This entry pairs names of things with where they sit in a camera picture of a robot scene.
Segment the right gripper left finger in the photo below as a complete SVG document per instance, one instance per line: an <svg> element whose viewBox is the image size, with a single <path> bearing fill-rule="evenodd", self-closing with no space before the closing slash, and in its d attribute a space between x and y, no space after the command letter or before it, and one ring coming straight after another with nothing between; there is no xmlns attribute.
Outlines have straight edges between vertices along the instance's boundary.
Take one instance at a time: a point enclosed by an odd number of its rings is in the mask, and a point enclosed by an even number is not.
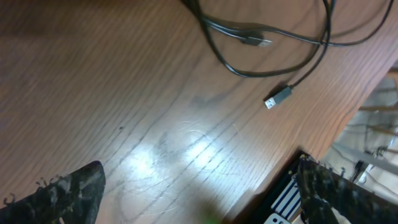
<svg viewBox="0 0 398 224"><path fill-rule="evenodd" d="M5 198L1 223L95 223L106 185L103 165L93 161L57 181L37 183L20 200Z"/></svg>

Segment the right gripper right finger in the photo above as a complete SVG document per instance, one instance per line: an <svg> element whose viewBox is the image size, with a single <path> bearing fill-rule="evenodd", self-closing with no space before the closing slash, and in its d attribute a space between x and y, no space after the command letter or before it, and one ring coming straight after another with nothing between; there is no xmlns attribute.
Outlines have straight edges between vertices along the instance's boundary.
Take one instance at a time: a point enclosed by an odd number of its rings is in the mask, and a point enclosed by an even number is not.
<svg viewBox="0 0 398 224"><path fill-rule="evenodd" d="M307 223L338 223L336 210L350 223L397 224L396 204L314 161L301 159L295 180Z"/></svg>

